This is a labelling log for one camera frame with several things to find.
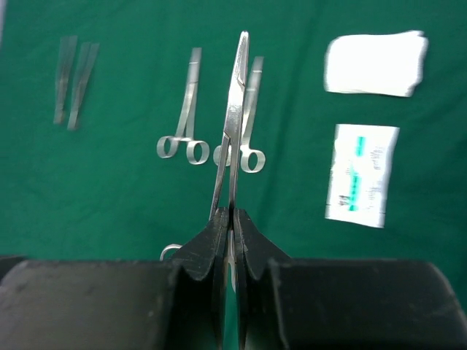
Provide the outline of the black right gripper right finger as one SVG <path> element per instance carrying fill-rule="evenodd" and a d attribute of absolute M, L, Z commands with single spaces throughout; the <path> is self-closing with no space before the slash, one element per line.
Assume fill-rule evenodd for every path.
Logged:
<path fill-rule="evenodd" d="M 244 209 L 233 210 L 233 258 L 239 338 L 277 328 L 274 267 L 290 256 L 262 234 Z"/>

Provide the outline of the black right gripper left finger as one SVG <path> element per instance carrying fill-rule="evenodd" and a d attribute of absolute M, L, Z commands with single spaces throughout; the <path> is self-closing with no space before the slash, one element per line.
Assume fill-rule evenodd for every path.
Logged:
<path fill-rule="evenodd" d="M 206 227 L 174 253 L 178 264 L 169 325 L 171 343 L 221 343 L 225 324 L 229 210 L 220 208 Z"/>

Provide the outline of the steel surgical forceps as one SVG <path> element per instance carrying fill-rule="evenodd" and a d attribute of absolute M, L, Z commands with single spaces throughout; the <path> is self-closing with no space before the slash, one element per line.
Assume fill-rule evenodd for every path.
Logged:
<path fill-rule="evenodd" d="M 266 156 L 263 151 L 250 147 L 262 71 L 263 56 L 256 56 L 252 63 L 252 70 L 247 83 L 242 119 L 242 140 L 240 144 L 240 166 L 244 172 L 249 174 L 258 173 L 266 163 Z"/>

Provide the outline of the steel surgical scissors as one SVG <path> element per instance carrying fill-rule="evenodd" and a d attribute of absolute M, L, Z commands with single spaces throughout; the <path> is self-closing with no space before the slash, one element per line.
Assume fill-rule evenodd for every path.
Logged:
<path fill-rule="evenodd" d="M 194 137 L 201 55 L 200 47 L 192 49 L 182 109 L 174 135 L 162 136 L 156 144 L 156 152 L 160 158 L 172 158 L 177 153 L 180 143 L 186 143 L 187 160 L 195 166 L 204 164 L 209 158 L 209 145 Z"/>

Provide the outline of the white gauze packet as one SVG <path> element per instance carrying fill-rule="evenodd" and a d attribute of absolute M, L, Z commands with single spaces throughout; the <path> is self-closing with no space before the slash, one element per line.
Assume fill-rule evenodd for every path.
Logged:
<path fill-rule="evenodd" d="M 399 128 L 338 124 L 325 218 L 383 228 Z"/>

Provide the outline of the dark green surgical cloth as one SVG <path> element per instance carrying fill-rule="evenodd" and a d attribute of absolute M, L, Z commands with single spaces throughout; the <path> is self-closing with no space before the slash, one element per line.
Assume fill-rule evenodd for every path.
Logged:
<path fill-rule="evenodd" d="M 188 57 L 203 50 L 196 135 L 220 140 L 241 30 L 265 58 L 252 143 L 266 154 L 239 200 L 287 252 L 413 257 L 466 300 L 464 1 L 8 1 L 1 40 L 1 251 L 151 258 L 206 221 L 215 167 L 168 160 Z M 327 93 L 323 59 L 345 34 L 423 31 L 411 98 Z M 53 122 L 60 40 L 77 36 L 63 122 Z M 84 42 L 99 52 L 67 129 Z M 382 229 L 324 217 L 339 123 L 399 127 Z"/>

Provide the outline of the white gauze pad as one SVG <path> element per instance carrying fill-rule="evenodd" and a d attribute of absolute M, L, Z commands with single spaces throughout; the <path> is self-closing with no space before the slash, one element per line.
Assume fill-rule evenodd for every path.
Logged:
<path fill-rule="evenodd" d="M 324 88 L 408 98 L 422 82 L 428 46 L 421 31 L 339 36 L 325 53 Z"/>

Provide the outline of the thin steel tweezers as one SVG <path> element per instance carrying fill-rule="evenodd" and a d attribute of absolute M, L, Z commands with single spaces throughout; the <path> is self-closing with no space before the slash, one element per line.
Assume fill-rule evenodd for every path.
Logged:
<path fill-rule="evenodd" d="M 53 119 L 55 124 L 61 124 L 63 122 L 63 108 L 76 46 L 77 36 L 61 37 L 55 76 L 55 113 Z"/>
<path fill-rule="evenodd" d="M 84 42 L 80 48 L 72 86 L 72 102 L 67 129 L 77 128 L 78 114 L 85 95 L 88 80 L 99 52 L 99 43 Z"/>

